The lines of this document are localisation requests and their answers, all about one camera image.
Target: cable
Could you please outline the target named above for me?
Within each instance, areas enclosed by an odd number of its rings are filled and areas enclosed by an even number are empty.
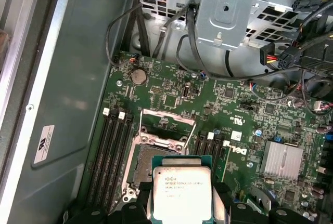
[[[109,62],[111,63],[111,65],[113,65],[114,67],[122,67],[125,64],[127,64],[128,62],[124,62],[121,64],[117,64],[112,60],[111,54],[110,54],[110,50],[109,50],[109,38],[110,38],[110,31],[111,28],[113,27],[113,25],[115,23],[117,23],[119,20],[121,20],[122,18],[124,18],[125,16],[129,15],[131,12],[133,12],[134,10],[138,9],[141,6],[141,3],[138,3],[137,5],[133,6],[131,9],[127,10],[125,13],[123,13],[121,16],[119,16],[118,18],[116,18],[115,20],[113,20],[109,26],[108,29],[106,31],[106,38],[105,38],[105,49],[106,49],[106,55],[108,57]]]
[[[218,80],[218,81],[247,81],[247,80],[259,80],[261,78],[269,77],[276,74],[283,74],[286,72],[293,72],[300,70],[299,67],[290,67],[286,68],[284,70],[278,70],[273,72],[268,72],[264,74],[254,75],[254,76],[244,76],[244,77],[227,77],[227,76],[214,76],[210,72],[208,72],[208,69],[202,62],[202,58],[198,52],[196,38],[195,38],[195,22],[194,22],[194,11],[192,8],[190,8],[187,12],[187,22],[188,22],[188,38],[189,43],[191,46],[192,54],[194,56],[194,59],[200,66],[200,68],[205,72],[205,74],[211,78],[212,80]]]
[[[307,49],[309,49],[310,47],[319,44],[323,41],[330,41],[333,38],[333,32],[328,32],[328,33],[324,33],[321,34],[317,37],[311,38],[308,41],[305,41],[303,44],[300,45],[299,47],[299,52],[305,51]]]
[[[306,90],[306,89],[305,89],[304,79],[305,79],[305,71],[303,70],[303,71],[302,71],[302,79],[301,79],[301,81],[302,81],[301,91],[302,91],[302,97],[303,97],[303,101],[304,101],[304,104],[305,104],[306,110],[307,110],[311,115],[313,115],[313,116],[327,116],[327,115],[329,115],[329,114],[333,111],[333,108],[331,108],[328,112],[326,112],[326,113],[322,113],[322,114],[317,113],[317,112],[313,111],[313,110],[310,108],[309,103],[308,103],[308,101],[307,101],[307,99],[306,99],[306,95],[305,95],[305,90]]]
[[[254,89],[257,86],[257,84],[254,84],[251,87],[250,91],[252,92],[252,94],[254,94],[259,99],[262,99],[262,100],[265,100],[265,101],[269,101],[269,102],[277,102],[277,101],[283,100],[283,99],[288,98],[289,96],[291,96],[297,90],[297,88],[299,87],[299,85],[301,84],[301,82],[302,82],[302,77],[298,80],[297,84],[294,85],[293,89],[289,93],[285,94],[283,97],[275,98],[275,99],[269,99],[269,98],[264,98],[264,97],[259,96],[254,91]]]
[[[299,32],[302,32],[302,29],[307,26],[314,18],[320,15],[322,12],[326,11],[327,9],[333,7],[333,0],[326,2],[325,4],[321,5],[316,11],[309,14],[303,21],[303,23],[298,28]]]
[[[198,75],[198,74],[200,74],[199,72],[187,68],[187,67],[183,64],[183,62],[181,61],[181,58],[179,57],[179,52],[181,51],[182,44],[183,44],[183,40],[184,40],[184,38],[186,38],[186,37],[188,37],[187,34],[183,35],[183,36],[180,38],[179,42],[178,42],[178,46],[177,46],[177,50],[176,50],[176,59],[177,59],[178,64],[179,64],[184,70],[186,70],[186,71],[189,72],[189,73],[195,73],[195,74]]]
[[[152,56],[151,56],[152,58],[156,59],[157,56],[158,56],[158,54],[160,53],[161,47],[162,47],[162,45],[163,45],[164,38],[165,38],[165,36],[167,35],[166,31],[167,31],[169,25],[170,25],[173,21],[175,21],[175,20],[179,19],[181,16],[183,16],[183,15],[186,13],[186,10],[187,10],[187,6],[186,6],[186,7],[183,7],[182,10],[180,10],[178,13],[176,13],[174,16],[172,16],[172,17],[171,17],[171,18],[170,18],[170,19],[169,19],[169,20],[163,25],[163,27],[165,28],[165,31],[161,31],[161,33],[160,33],[160,36],[159,36],[159,38],[158,38],[157,45],[156,45],[155,50],[154,50],[154,52],[153,52],[153,54],[152,54]]]
[[[229,64],[229,55],[230,55],[230,51],[229,50],[225,51],[225,57],[224,57],[225,67],[227,68],[227,72],[229,73],[230,77],[234,77],[234,74],[231,71],[230,64]]]

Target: white label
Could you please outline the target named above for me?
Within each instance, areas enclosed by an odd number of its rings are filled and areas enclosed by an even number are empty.
[[[34,164],[39,163],[47,158],[48,149],[50,148],[54,125],[44,126],[38,143]]]
[[[231,133],[231,140],[240,141],[241,140],[241,133],[242,132],[233,130],[233,132]]]
[[[211,171],[207,167],[156,167],[153,216],[164,223],[202,223],[212,216]]]

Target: metal bracket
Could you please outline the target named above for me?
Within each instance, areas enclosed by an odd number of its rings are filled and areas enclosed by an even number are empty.
[[[157,116],[157,117],[171,117],[172,119],[174,119],[177,122],[185,123],[185,124],[192,126],[192,130],[188,137],[183,136],[180,138],[180,140],[163,139],[157,135],[147,133],[147,128],[142,125],[142,118],[144,115],[152,115],[152,116]],[[123,182],[122,182],[122,187],[121,187],[122,192],[123,192],[123,197],[122,197],[123,202],[129,202],[130,199],[136,199],[140,192],[138,189],[131,188],[130,184],[127,183],[127,177],[130,172],[130,167],[131,167],[131,163],[132,163],[132,159],[133,159],[133,154],[135,151],[135,146],[140,145],[140,144],[152,145],[152,146],[162,147],[162,148],[165,148],[168,150],[175,151],[181,155],[185,155],[185,154],[187,154],[186,148],[193,135],[195,128],[196,128],[196,121],[187,119],[187,118],[183,118],[177,114],[173,114],[170,112],[164,112],[164,111],[153,111],[153,110],[148,110],[148,109],[141,110],[138,135],[136,135],[133,138],[132,146],[131,146],[130,153],[129,153],[129,159],[127,161],[127,165],[126,165],[124,177],[123,177]]]

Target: capacitor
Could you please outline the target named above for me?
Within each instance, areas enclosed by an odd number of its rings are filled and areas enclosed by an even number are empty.
[[[214,129],[214,134],[215,135],[218,135],[218,134],[220,134],[221,133],[221,130],[220,129]]]
[[[326,133],[329,132],[329,130],[328,130],[327,128],[324,128],[324,127],[318,127],[318,128],[316,129],[316,132],[317,132],[318,134],[326,134]]]
[[[322,195],[322,194],[319,194],[319,193],[317,193],[316,191],[311,191],[311,194],[313,195],[313,197],[315,197],[315,198],[318,198],[318,199],[320,199],[320,200],[322,200],[323,198],[324,198],[324,196]]]
[[[304,201],[304,202],[301,202],[301,205],[303,207],[308,207],[309,206],[309,203],[307,201]]]
[[[318,186],[312,186],[312,190],[316,191],[319,194],[323,194],[325,191]]]
[[[310,220],[310,221],[314,221],[314,219],[315,219],[315,217],[313,217],[313,216],[308,217],[308,220]]]
[[[321,125],[321,128],[326,128],[328,130],[331,130],[332,126],[330,126],[330,125]]]
[[[302,101],[296,101],[296,102],[294,102],[294,103],[292,104],[292,106],[293,106],[294,108],[301,108],[301,107],[304,106],[304,102],[303,102],[303,100],[302,100]]]
[[[318,216],[318,214],[316,213],[315,210],[313,210],[312,208],[308,209],[308,212],[310,215],[312,215],[314,218],[316,218]]]
[[[309,218],[309,217],[310,217],[310,214],[309,214],[308,212],[304,212],[304,213],[303,213],[303,217],[305,217],[305,218]]]
[[[261,137],[262,136],[262,131],[260,129],[256,129],[253,131],[253,134],[257,137]]]

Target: heatsink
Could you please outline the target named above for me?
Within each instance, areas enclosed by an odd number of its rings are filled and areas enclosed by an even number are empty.
[[[297,180],[303,158],[300,148],[267,142],[260,172],[267,175]]]

